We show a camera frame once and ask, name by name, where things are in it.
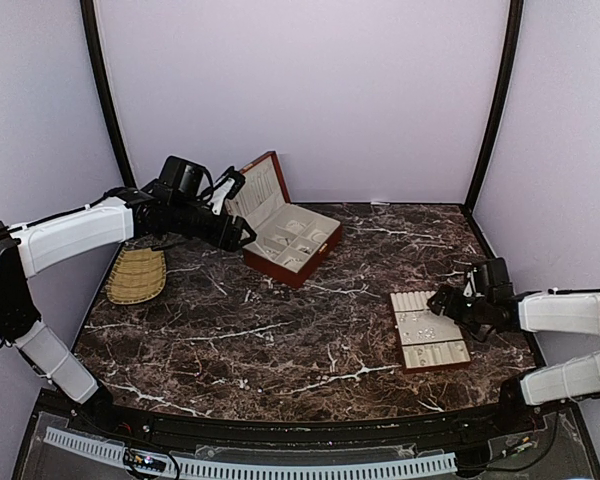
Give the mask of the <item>red wooden jewelry box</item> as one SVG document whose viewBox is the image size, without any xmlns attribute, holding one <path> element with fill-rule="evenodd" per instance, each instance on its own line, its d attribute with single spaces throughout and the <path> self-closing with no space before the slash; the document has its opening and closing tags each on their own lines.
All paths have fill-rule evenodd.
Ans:
<svg viewBox="0 0 600 480">
<path fill-rule="evenodd" d="M 243 248 L 245 264 L 289 287 L 301 287 L 341 240 L 342 224 L 291 202 L 276 152 L 261 155 L 240 173 L 245 184 L 224 206 L 256 233 Z"/>
</svg>

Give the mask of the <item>red jewelry tray insert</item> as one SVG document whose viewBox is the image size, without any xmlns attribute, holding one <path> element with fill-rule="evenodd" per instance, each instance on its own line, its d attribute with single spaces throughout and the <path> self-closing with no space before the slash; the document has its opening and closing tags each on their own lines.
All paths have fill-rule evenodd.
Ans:
<svg viewBox="0 0 600 480">
<path fill-rule="evenodd" d="M 462 368 L 471 363 L 460 328 L 429 309 L 427 302 L 434 294 L 434 291 L 411 291 L 389 296 L 399 352 L 410 374 Z"/>
</svg>

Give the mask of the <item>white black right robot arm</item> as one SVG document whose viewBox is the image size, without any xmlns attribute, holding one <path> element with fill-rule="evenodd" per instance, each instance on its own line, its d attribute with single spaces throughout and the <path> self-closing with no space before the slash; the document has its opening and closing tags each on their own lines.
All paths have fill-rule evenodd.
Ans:
<svg viewBox="0 0 600 480">
<path fill-rule="evenodd" d="M 506 261 L 471 264 L 462 288 L 444 284 L 427 301 L 431 312 L 476 334 L 488 332 L 562 332 L 600 338 L 600 288 L 550 289 L 517 294 Z M 529 407 L 600 396 L 600 351 L 545 366 L 505 382 L 490 424 L 501 434 L 514 432 Z"/>
</svg>

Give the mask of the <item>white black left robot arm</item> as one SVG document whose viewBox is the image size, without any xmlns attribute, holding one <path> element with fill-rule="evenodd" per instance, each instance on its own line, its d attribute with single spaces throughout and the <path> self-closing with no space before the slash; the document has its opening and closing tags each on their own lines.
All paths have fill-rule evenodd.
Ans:
<svg viewBox="0 0 600 480">
<path fill-rule="evenodd" d="M 229 252 L 254 242 L 248 222 L 224 209 L 245 185 L 244 175 L 229 167 L 218 180 L 210 179 L 206 167 L 170 156 L 160 175 L 141 189 L 114 188 L 90 204 L 29 223 L 0 222 L 0 349 L 15 347 L 83 405 L 83 421 L 100 436 L 120 429 L 120 412 L 107 403 L 106 387 L 44 323 L 28 281 L 67 259 L 146 236 L 198 238 Z M 207 188 L 202 181 L 210 181 Z"/>
</svg>

